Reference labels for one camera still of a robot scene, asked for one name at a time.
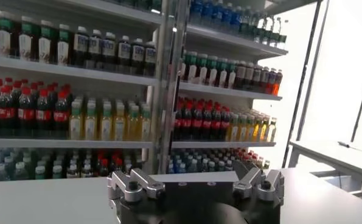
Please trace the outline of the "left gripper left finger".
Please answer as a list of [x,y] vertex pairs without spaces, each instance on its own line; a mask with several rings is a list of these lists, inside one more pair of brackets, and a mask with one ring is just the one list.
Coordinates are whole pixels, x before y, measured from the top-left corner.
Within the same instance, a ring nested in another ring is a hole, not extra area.
[[127,175],[114,171],[108,178],[108,204],[121,211],[165,211],[165,184],[139,168]]

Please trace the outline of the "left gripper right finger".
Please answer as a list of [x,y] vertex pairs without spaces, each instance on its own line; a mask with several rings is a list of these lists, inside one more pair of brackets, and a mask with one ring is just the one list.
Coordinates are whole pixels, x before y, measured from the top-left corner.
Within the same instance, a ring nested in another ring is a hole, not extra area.
[[285,177],[279,170],[265,173],[250,161],[234,161],[234,171],[239,180],[233,182],[233,194],[242,200],[255,197],[264,202],[284,204]]

